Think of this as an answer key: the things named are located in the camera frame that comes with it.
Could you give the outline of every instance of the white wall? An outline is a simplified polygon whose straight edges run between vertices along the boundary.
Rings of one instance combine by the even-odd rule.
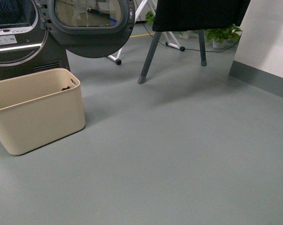
[[[283,0],[252,0],[234,60],[283,78]]]

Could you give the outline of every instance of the yellow floor line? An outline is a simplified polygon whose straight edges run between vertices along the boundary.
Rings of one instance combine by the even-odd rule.
[[[154,35],[155,33],[149,33],[149,34],[138,34],[138,35],[132,35],[130,36],[131,38],[137,38],[137,37],[142,37],[142,36],[148,36],[148,35]]]

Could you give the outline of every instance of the machine vent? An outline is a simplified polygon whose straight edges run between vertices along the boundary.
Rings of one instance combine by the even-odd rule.
[[[38,66],[38,67],[33,67],[34,73],[48,70],[48,69],[54,69],[54,68],[61,68],[61,63],[60,62],[54,62],[54,63],[49,63],[46,65]]]

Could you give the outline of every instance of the gray baseboard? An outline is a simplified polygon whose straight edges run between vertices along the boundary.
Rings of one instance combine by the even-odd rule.
[[[230,76],[283,98],[283,78],[233,61]]]

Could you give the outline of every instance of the basket handle hole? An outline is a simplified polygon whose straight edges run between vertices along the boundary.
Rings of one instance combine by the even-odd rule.
[[[73,79],[71,79],[71,82],[76,86],[76,82]]]

